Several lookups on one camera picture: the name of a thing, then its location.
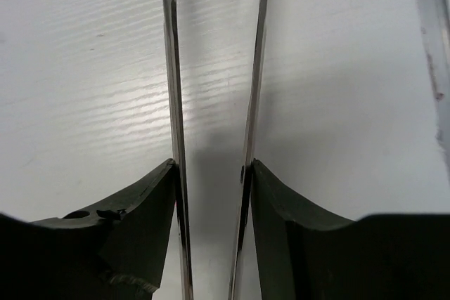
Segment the shiny steel blade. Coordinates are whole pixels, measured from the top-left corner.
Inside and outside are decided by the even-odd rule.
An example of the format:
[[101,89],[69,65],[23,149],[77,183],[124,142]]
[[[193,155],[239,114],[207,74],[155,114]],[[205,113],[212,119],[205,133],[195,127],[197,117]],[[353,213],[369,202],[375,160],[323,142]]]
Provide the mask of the shiny steel blade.
[[179,184],[176,185],[176,217],[180,243],[181,291],[183,293],[183,300],[193,300],[191,239],[189,234],[186,158],[184,151],[183,103],[181,100],[178,29],[176,26],[176,0],[162,0],[162,4],[165,19],[164,30],[172,147],[174,160],[179,169]]
[[252,84],[250,88],[250,102],[248,105],[247,125],[245,127],[244,165],[240,177],[242,185],[241,201],[238,208],[238,220],[233,248],[229,300],[238,300],[240,281],[242,278],[242,248],[247,227],[248,209],[250,207],[250,191],[252,188],[252,162],[255,147],[255,134],[261,91],[262,66],[264,62],[264,47],[266,43],[266,13],[267,0],[259,0],[259,13],[255,41],[255,56],[253,58]]

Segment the white surface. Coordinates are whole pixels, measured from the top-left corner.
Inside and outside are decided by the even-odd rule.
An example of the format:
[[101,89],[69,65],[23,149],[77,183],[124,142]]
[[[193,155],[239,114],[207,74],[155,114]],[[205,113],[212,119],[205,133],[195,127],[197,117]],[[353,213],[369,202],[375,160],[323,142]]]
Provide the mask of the white surface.
[[[161,0],[0,0],[0,210],[62,216],[171,154]],[[179,0],[195,295],[225,299],[257,0]],[[450,210],[415,0],[270,0],[257,156],[352,219]],[[260,299],[252,231],[243,299]],[[156,299],[180,299],[176,231]]]

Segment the scratch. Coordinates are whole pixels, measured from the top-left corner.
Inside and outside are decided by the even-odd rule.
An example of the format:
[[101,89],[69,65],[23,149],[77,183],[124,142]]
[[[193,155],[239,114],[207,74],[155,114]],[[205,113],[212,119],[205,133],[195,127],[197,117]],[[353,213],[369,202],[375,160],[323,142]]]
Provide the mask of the scratch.
[[28,167],[31,163],[33,163],[34,161],[34,156],[31,157],[28,161],[26,161],[26,163],[24,163],[20,168],[23,169],[25,167]]
[[364,6],[362,6],[362,5],[350,6],[350,7],[342,8],[342,9],[337,10],[337,11],[327,12],[324,15],[320,15],[318,18],[320,18],[320,17],[328,17],[328,16],[332,16],[332,15],[339,15],[339,14],[343,14],[343,13],[347,13],[347,12],[351,12],[351,11],[357,11],[357,10],[360,10],[362,8],[364,8]]
[[433,65],[433,58],[432,58],[431,54],[428,52],[427,52],[427,62],[428,62],[428,72],[430,73],[433,94],[435,96],[436,101],[440,101],[444,98],[444,94],[440,93],[439,89],[437,87],[435,66]]
[[110,285],[125,284],[129,286],[137,286],[140,290],[153,294],[158,288],[148,281],[135,277],[134,275],[113,273],[108,282]]

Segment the screw hole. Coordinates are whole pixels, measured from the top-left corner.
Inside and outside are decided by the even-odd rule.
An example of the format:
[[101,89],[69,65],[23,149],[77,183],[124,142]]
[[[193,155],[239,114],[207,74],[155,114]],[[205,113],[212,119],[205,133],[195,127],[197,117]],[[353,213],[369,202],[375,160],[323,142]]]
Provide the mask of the screw hole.
[[87,217],[90,213],[88,211],[73,211],[70,212],[66,217],[64,217],[64,219],[80,219],[80,218],[84,218]]

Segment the metal blade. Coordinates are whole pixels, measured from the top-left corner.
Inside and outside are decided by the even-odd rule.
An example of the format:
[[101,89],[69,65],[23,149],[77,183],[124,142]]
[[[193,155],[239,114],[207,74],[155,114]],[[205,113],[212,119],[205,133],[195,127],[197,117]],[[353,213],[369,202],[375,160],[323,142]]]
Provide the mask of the metal blade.
[[191,239],[189,234],[188,191],[186,187],[186,158],[184,150],[183,103],[181,100],[181,78],[176,26],[176,0],[162,0],[164,8],[164,30],[169,83],[170,122],[174,160],[179,169],[179,184],[176,188],[176,217],[179,229],[181,288],[183,300],[193,300],[191,263]]
[[266,14],[267,0],[259,0],[259,13],[255,41],[255,56],[253,59],[252,84],[250,88],[250,102],[248,105],[247,125],[245,127],[244,165],[240,177],[242,195],[238,208],[233,261],[229,287],[229,300],[238,300],[240,281],[242,278],[242,248],[247,227],[248,210],[250,207],[250,191],[252,188],[252,162],[255,147],[255,134],[261,92],[262,66],[264,62],[264,47],[266,43]]

